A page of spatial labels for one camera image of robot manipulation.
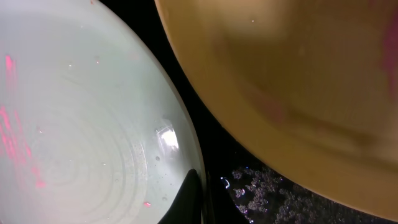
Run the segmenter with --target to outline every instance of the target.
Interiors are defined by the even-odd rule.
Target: black pointed object
[[[159,224],[200,224],[203,193],[196,170],[188,171],[172,206]]]

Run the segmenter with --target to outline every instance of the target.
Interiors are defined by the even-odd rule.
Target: dark background
[[[208,223],[392,223],[302,188],[268,168],[236,142],[207,110],[184,75],[153,0],[129,4],[122,0],[100,1],[146,44],[187,107],[207,172]],[[231,185],[227,190],[226,179]]]

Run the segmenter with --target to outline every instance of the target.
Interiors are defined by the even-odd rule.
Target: white plate
[[[159,63],[100,2],[0,6],[2,223],[157,223],[203,171]]]

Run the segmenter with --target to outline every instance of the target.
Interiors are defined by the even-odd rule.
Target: yellow bowl
[[[246,149],[324,197],[398,220],[398,2],[156,5],[190,83]]]

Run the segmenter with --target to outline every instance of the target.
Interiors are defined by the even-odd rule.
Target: plate
[[[398,220],[396,2],[156,0],[190,83],[248,151]]]
[[[0,223],[158,223],[204,171],[158,61],[98,1],[0,5]]]

